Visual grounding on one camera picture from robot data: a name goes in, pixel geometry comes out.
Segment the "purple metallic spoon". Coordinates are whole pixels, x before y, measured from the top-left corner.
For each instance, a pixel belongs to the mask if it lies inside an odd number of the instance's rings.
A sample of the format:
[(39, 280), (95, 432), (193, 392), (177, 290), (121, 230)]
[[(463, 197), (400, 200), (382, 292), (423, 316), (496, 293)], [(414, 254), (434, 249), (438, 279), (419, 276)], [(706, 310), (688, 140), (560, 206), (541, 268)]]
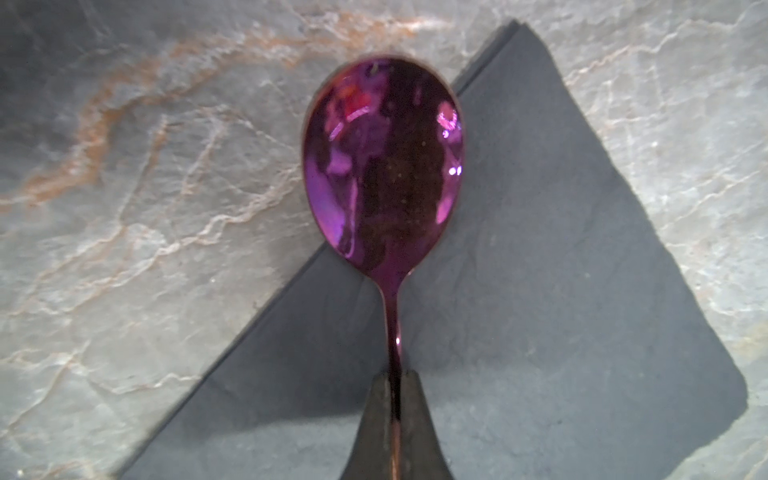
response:
[(394, 479), (404, 475), (398, 294), (446, 229), (464, 159), (454, 93), (427, 66), (402, 55), (369, 55), (341, 67), (305, 119), (302, 168), (314, 220), (383, 300)]

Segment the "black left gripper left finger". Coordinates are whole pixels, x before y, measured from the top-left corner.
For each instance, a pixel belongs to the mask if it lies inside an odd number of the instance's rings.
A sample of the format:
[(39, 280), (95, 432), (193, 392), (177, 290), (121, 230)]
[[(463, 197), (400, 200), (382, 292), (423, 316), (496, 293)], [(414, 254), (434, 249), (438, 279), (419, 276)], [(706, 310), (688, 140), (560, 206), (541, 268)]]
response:
[(341, 480), (392, 478), (391, 395), (389, 376), (374, 377)]

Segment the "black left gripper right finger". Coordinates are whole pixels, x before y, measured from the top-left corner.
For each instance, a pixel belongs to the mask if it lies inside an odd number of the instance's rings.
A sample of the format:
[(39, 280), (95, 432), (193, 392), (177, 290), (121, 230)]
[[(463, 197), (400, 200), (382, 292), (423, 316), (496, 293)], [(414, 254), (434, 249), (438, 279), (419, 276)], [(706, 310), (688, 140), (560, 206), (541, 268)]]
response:
[(435, 431), (418, 373), (406, 371), (401, 380), (401, 478), (453, 480)]

